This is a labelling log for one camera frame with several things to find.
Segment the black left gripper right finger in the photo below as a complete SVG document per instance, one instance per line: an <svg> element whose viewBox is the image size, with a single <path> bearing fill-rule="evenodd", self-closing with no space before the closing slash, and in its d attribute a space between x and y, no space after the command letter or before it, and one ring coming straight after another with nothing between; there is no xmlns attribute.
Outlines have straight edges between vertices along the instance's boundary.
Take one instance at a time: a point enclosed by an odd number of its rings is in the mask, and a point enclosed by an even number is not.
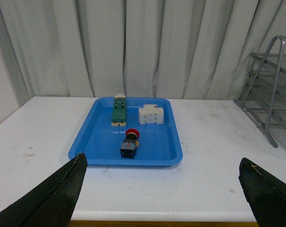
<svg viewBox="0 0 286 227"><path fill-rule="evenodd" d="M286 183L243 158L239 181L260 227L286 227Z"/></svg>

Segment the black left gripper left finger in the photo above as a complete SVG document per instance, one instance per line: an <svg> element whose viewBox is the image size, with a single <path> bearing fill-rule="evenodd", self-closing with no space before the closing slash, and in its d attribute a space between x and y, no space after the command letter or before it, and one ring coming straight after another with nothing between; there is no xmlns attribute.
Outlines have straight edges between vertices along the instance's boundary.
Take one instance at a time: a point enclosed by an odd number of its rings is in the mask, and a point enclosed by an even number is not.
<svg viewBox="0 0 286 227"><path fill-rule="evenodd" d="M0 227L66 227L87 170L80 153L37 187L0 212Z"/></svg>

